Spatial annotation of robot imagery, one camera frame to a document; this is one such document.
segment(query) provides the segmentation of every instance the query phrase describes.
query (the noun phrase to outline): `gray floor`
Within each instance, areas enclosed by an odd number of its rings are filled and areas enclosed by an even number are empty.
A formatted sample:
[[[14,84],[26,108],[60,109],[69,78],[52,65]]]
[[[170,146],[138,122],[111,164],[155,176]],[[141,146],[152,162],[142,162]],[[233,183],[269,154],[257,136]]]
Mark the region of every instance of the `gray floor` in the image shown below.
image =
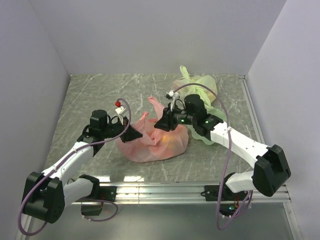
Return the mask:
[[[245,100],[242,83],[238,75],[213,75],[218,95],[226,105],[233,128],[257,140],[253,122]],[[114,115],[114,102],[125,98],[133,112],[133,122],[144,111],[155,117],[149,96],[155,96],[164,105],[168,100],[164,94],[171,89],[172,82],[180,74],[90,74],[74,75],[66,94],[46,167],[58,161],[76,142],[83,128],[89,123],[91,112],[104,109]],[[216,100],[213,105],[220,108]],[[125,159],[115,142],[103,149],[84,164],[75,177],[88,174],[112,182],[172,182],[172,181],[218,181],[226,160],[227,149],[218,145],[205,145],[189,137],[186,152],[180,156],[149,163],[135,163]],[[232,155],[227,172],[249,171],[249,165],[235,154]]]
[[[65,209],[59,221],[48,224],[31,240],[293,240],[281,203],[253,204],[224,231],[216,228],[215,204],[121,205],[107,222],[81,218],[80,206]],[[112,206],[105,206],[113,213]],[[40,226],[36,222],[35,231]]]

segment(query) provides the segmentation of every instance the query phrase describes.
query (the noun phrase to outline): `green plastic bag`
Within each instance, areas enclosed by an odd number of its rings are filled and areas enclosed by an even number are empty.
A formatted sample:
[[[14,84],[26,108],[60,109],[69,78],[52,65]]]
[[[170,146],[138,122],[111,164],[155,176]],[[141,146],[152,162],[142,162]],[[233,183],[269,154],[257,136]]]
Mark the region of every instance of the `green plastic bag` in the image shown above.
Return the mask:
[[[190,77],[185,66],[180,66],[180,71],[182,74],[182,78],[179,80],[175,80],[173,82],[172,89],[177,89],[178,87],[185,84],[189,84],[189,83],[198,83],[198,84],[205,85],[206,87],[211,89],[215,94],[218,94],[216,81],[212,76],[196,75],[196,76]],[[222,120],[227,121],[226,114],[224,112],[211,106],[212,102],[216,99],[216,97],[207,89],[201,86],[191,85],[191,86],[186,86],[180,89],[178,92],[182,100],[184,100],[185,97],[190,94],[198,94],[200,98],[203,100],[204,107],[207,110],[208,114],[215,115],[218,118],[221,118]],[[211,145],[214,143],[213,141],[209,141],[205,137],[200,136],[198,133],[196,133],[196,131],[192,126],[187,125],[187,127],[191,130],[191,135],[194,139],[202,140],[207,145]]]

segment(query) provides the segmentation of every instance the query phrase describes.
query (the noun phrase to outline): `marble tabletop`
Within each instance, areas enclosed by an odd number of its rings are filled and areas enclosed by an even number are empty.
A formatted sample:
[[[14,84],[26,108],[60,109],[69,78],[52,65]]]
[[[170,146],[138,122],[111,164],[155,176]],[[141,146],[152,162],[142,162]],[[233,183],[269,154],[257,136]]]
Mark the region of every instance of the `marble tabletop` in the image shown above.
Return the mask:
[[[231,126],[244,135],[257,140],[250,117],[242,82],[238,75],[213,74],[218,95],[225,104]],[[83,128],[89,124],[92,111],[104,109],[115,115],[115,101],[125,98],[132,109],[132,121],[144,111],[155,117],[149,96],[155,96],[165,106],[169,100],[165,93],[180,74],[87,74],[73,75],[56,126],[45,167],[53,165],[68,152]],[[221,109],[216,100],[213,106]],[[106,143],[98,154],[85,163],[75,174],[98,177],[101,182],[182,182],[219,181],[227,156],[227,149],[206,145],[189,135],[184,154],[147,163],[136,163],[124,158],[114,142]],[[231,155],[227,173],[250,171],[250,166],[235,154]]]

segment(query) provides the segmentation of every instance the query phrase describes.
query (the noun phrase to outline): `gray wall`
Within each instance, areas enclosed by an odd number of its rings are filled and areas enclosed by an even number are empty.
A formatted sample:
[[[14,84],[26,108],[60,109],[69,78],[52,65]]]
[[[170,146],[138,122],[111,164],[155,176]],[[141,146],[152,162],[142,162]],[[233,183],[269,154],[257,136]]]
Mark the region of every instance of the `gray wall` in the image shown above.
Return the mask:
[[[286,152],[306,240],[320,239],[320,1],[288,0],[248,74],[268,144]]]
[[[0,233],[12,240],[26,177],[44,166],[69,75],[27,0],[0,0]]]
[[[29,0],[71,74],[247,74],[286,0]]]

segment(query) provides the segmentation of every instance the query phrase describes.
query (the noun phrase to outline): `white wall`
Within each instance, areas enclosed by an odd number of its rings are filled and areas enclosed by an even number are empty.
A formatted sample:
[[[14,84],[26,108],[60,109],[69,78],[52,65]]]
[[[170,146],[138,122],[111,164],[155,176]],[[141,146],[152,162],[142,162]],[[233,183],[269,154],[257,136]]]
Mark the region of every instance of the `white wall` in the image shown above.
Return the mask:
[[[29,0],[71,74],[247,74],[286,0]]]
[[[282,146],[302,233],[320,239],[320,1],[288,0],[248,74],[268,144]]]
[[[17,233],[26,177],[43,168],[69,75],[27,0],[0,0],[0,238]]]

